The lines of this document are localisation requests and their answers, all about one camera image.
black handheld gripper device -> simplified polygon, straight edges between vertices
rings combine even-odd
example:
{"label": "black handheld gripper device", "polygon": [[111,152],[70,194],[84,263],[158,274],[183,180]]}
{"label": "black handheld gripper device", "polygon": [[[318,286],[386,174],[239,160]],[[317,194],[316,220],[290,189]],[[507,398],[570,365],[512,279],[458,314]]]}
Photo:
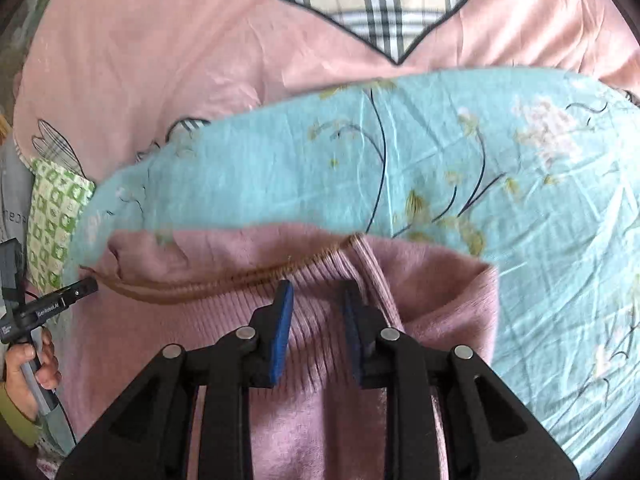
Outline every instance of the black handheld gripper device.
{"label": "black handheld gripper device", "polygon": [[[2,302],[6,308],[6,313],[0,318],[0,342],[9,346],[29,343],[37,350],[42,346],[40,331],[37,329],[77,300],[98,290],[98,284],[93,278],[85,278],[26,303],[24,259],[20,242],[15,238],[0,244],[0,286]],[[38,403],[40,415],[48,415],[60,402],[54,392],[45,390],[38,384],[35,373],[41,366],[36,355],[35,359],[22,366],[22,373]]]}

yellow-green sleeve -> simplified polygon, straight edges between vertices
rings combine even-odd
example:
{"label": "yellow-green sleeve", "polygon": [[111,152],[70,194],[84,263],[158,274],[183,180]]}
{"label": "yellow-green sleeve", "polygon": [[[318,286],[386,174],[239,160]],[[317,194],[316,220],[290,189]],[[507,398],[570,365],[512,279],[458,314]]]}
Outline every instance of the yellow-green sleeve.
{"label": "yellow-green sleeve", "polygon": [[0,383],[0,415],[14,435],[24,444],[33,447],[42,431],[42,426],[26,418],[7,395],[4,383]]}

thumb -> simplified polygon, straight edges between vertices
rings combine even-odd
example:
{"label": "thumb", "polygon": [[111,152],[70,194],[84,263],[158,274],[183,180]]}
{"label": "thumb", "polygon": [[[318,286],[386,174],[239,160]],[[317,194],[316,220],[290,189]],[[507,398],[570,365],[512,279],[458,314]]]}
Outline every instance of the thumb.
{"label": "thumb", "polygon": [[14,345],[7,351],[4,360],[6,362],[6,373],[15,374],[20,372],[20,367],[36,357],[36,351],[32,345]]}

pink bedsheet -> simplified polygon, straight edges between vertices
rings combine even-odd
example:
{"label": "pink bedsheet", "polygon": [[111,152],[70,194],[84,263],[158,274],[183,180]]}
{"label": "pink bedsheet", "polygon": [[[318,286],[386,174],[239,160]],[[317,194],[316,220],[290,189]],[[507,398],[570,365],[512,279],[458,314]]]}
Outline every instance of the pink bedsheet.
{"label": "pink bedsheet", "polygon": [[15,138],[27,160],[62,143],[100,182],[164,143],[180,118],[343,82],[512,64],[640,93],[638,43],[611,0],[470,0],[401,66],[281,0],[51,0],[24,67]]}

gray fabric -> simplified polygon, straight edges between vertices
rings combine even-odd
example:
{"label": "gray fabric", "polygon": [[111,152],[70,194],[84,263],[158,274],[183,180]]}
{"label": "gray fabric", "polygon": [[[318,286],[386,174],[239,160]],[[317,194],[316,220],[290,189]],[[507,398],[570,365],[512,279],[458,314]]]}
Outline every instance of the gray fabric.
{"label": "gray fabric", "polygon": [[14,137],[9,136],[0,146],[0,242],[18,238],[25,248],[32,188],[33,174],[18,158]]}

